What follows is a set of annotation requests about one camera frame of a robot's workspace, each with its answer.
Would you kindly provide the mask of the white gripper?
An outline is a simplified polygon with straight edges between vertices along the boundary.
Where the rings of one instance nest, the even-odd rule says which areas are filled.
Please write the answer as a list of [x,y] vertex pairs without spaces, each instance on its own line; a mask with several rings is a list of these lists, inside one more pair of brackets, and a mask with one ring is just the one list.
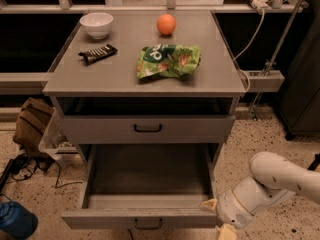
[[253,221],[253,216],[237,200],[231,189],[221,194],[218,200],[212,198],[202,202],[200,208],[217,212],[224,223],[218,229],[216,240],[237,240],[236,229],[242,229]]

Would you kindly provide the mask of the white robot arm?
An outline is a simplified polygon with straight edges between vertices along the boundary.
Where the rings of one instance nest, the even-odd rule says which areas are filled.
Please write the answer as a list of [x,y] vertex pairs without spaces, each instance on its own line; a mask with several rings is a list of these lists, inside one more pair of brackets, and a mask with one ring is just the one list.
[[259,152],[249,163],[250,175],[236,186],[200,204],[220,223],[215,240],[237,240],[237,231],[249,225],[254,215],[296,194],[320,203],[319,155],[302,168],[272,152]]

